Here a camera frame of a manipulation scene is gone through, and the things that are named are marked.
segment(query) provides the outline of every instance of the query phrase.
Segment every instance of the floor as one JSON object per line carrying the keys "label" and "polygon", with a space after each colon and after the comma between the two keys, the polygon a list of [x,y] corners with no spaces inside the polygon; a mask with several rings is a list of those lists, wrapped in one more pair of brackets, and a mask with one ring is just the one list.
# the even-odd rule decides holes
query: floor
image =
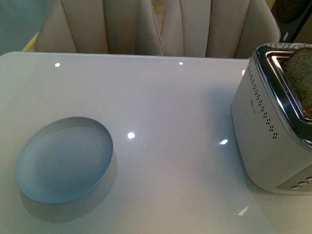
{"label": "floor", "polygon": [[[161,32],[167,0],[151,0]],[[274,0],[266,0],[271,8]],[[50,0],[0,0],[0,55],[21,51],[38,32]]]}

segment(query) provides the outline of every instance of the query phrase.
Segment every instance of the chair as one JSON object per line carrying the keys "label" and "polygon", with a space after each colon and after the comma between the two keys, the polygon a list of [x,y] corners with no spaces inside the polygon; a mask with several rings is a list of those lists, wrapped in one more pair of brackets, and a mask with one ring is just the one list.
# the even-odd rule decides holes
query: chair
{"label": "chair", "polygon": [[166,56],[245,59],[280,31],[265,0],[167,0],[161,39]]}
{"label": "chair", "polygon": [[34,51],[163,55],[150,0],[51,0]]}

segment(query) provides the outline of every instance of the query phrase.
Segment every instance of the chrome trim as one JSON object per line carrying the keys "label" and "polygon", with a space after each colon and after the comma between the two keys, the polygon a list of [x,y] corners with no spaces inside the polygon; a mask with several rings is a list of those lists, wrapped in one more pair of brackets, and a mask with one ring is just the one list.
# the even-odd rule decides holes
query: chrome trim
{"label": "chrome trim", "polygon": [[304,111],[283,72],[283,63],[295,50],[289,46],[285,49],[262,45],[254,51],[253,59],[285,130],[299,145],[312,151],[312,117]]}

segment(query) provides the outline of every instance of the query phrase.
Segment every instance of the toaster slot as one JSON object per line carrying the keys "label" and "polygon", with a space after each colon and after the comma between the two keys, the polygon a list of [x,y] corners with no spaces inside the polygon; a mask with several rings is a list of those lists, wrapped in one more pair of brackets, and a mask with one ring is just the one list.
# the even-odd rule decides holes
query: toaster slot
{"label": "toaster slot", "polygon": [[292,52],[287,52],[280,55],[279,54],[270,55],[269,61],[271,62],[272,67],[278,76],[278,80],[280,82],[281,87],[284,90],[285,95],[288,97],[291,103],[296,105],[297,108],[295,109],[295,111],[299,112],[298,116],[300,116],[304,120],[311,121],[312,117],[309,116],[302,107],[301,102],[299,101],[299,98],[297,97],[296,93],[293,91],[292,87],[288,84],[284,73],[284,65],[291,54]]}

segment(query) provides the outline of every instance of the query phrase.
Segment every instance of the bread slice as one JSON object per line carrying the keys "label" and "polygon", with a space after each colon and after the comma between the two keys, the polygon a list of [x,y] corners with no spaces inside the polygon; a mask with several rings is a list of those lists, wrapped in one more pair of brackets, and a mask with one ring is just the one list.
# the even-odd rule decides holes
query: bread slice
{"label": "bread slice", "polygon": [[312,48],[302,47],[293,52],[283,70],[287,83],[308,110],[312,107]]}

